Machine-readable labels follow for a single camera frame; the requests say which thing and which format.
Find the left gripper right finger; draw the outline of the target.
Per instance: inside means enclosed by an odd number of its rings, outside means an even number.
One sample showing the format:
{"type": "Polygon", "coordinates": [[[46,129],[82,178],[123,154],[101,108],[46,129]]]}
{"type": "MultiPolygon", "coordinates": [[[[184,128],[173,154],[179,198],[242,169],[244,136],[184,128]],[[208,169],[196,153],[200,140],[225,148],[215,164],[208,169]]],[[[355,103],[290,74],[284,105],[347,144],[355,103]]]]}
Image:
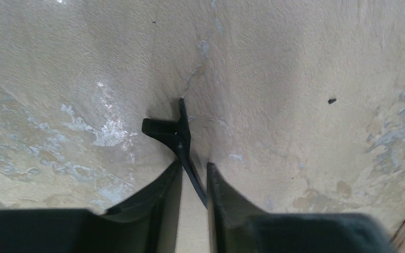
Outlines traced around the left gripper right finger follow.
{"type": "Polygon", "coordinates": [[[382,227],[361,213],[269,213],[207,163],[211,252],[395,252],[382,227]]]}

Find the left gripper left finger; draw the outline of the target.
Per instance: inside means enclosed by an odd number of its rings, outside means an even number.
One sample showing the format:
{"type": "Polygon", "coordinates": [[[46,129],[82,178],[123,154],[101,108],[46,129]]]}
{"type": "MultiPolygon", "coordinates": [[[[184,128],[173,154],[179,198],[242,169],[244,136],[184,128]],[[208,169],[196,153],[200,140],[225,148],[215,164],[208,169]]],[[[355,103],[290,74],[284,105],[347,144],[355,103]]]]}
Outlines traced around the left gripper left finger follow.
{"type": "Polygon", "coordinates": [[[0,210],[0,252],[174,252],[182,168],[98,215],[88,209],[0,210]]]}

